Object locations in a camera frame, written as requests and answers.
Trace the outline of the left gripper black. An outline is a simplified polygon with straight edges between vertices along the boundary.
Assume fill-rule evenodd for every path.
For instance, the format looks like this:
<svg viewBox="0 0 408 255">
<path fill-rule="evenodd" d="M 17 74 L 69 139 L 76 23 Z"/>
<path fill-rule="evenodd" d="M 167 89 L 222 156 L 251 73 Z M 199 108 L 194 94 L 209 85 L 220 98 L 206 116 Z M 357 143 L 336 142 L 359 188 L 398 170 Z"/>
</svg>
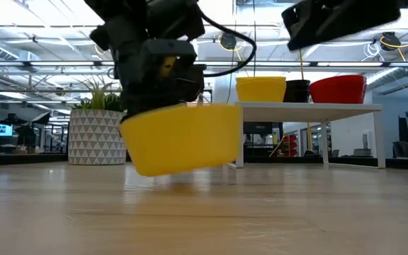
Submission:
<svg viewBox="0 0 408 255">
<path fill-rule="evenodd" d="M 172 106 L 197 99 L 204 87 L 204 66 L 173 69 L 166 59 L 162 67 L 145 67 L 142 46 L 123 45 L 115 49 L 115 77 L 123 88 L 123 119 L 150 111 L 151 106 Z"/>
</svg>

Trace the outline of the black patterned mini bowl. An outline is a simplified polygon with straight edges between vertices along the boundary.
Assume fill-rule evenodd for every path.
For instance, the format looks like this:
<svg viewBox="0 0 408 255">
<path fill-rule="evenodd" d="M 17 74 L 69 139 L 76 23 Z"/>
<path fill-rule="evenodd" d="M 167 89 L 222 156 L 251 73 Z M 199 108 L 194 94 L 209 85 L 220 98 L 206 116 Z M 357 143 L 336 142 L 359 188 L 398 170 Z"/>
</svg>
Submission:
<svg viewBox="0 0 408 255">
<path fill-rule="evenodd" d="M 284 103 L 307 103 L 310 97 L 309 80 L 286 81 Z"/>
</svg>

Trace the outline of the succulent in patterned pot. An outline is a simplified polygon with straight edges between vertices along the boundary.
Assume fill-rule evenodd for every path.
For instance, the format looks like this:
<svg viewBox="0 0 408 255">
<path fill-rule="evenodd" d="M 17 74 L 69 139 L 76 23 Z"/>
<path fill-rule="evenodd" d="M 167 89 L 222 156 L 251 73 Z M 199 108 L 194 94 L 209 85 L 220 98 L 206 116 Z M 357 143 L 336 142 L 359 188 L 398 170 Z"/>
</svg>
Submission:
<svg viewBox="0 0 408 255">
<path fill-rule="evenodd" d="M 119 132 L 125 115 L 120 95 L 113 92 L 118 83 L 92 76 L 81 82 L 91 94 L 74 105 L 69 116 L 68 160 L 73 165 L 121 165 L 127 150 Z"/>
</svg>

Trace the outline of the white perforated shelf riser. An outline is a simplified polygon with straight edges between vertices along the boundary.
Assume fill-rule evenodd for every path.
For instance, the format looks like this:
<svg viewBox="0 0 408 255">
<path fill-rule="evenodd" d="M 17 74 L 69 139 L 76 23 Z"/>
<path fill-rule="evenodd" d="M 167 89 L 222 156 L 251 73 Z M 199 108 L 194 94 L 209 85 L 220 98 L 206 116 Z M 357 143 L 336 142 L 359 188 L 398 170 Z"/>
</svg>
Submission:
<svg viewBox="0 0 408 255">
<path fill-rule="evenodd" d="M 386 167 L 380 104 L 236 102 L 235 105 L 240 107 L 240 124 L 245 121 L 320 123 L 323 136 L 331 121 L 372 113 L 378 168 Z"/>
</svg>

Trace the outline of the red object stack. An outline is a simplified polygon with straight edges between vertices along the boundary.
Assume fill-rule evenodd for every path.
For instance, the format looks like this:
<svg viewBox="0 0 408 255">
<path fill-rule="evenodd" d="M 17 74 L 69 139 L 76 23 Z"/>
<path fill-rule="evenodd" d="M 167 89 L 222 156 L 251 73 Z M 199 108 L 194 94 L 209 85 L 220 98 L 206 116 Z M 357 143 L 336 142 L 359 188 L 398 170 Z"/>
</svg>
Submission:
<svg viewBox="0 0 408 255">
<path fill-rule="evenodd" d="M 285 135 L 280 146 L 282 157 L 296 157 L 298 155 L 298 144 L 296 135 Z"/>
</svg>

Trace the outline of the silver ceiling duct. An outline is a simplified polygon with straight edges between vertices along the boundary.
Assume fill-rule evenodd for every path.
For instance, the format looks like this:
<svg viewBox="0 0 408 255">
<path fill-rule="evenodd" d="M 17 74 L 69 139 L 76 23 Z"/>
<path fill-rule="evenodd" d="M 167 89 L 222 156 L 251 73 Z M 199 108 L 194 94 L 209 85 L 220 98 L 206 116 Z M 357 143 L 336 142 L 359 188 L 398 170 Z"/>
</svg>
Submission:
<svg viewBox="0 0 408 255">
<path fill-rule="evenodd" d="M 385 70 L 370 74 L 366 78 L 367 88 L 376 89 L 390 82 L 408 76 L 408 59 L 405 62 L 392 63 Z"/>
</svg>

